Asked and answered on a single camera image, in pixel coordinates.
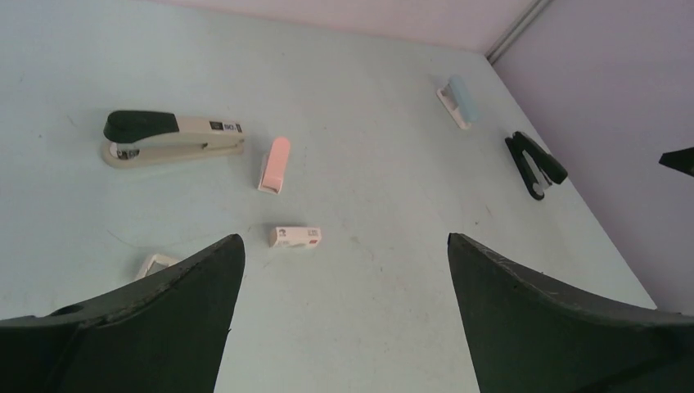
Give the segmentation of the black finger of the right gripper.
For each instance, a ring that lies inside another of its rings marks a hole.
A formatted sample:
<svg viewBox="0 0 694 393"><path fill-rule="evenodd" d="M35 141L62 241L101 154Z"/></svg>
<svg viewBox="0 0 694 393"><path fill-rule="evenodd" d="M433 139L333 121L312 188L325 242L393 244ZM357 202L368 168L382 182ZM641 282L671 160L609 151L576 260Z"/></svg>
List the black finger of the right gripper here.
<svg viewBox="0 0 694 393"><path fill-rule="evenodd" d="M693 176L694 147L663 153L659 159L659 163L680 173Z"/></svg>

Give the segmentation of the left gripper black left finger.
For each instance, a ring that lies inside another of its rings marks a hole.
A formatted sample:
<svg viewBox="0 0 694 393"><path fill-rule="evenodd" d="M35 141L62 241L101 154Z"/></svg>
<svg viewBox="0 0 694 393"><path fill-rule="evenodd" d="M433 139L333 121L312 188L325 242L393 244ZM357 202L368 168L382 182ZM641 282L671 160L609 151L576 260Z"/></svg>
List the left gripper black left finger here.
<svg viewBox="0 0 694 393"><path fill-rule="evenodd" d="M213 391L245 259L233 234L103 295L4 319L2 391Z"/></svg>

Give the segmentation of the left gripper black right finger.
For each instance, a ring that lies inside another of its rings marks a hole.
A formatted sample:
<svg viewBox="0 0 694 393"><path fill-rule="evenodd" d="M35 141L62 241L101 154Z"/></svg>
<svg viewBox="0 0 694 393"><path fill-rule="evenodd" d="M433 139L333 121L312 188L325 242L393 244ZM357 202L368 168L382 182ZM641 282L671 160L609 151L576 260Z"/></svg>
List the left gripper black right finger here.
<svg viewBox="0 0 694 393"><path fill-rule="evenodd" d="M692 317L592 294L460 233L448 262L481 391L692 391Z"/></svg>

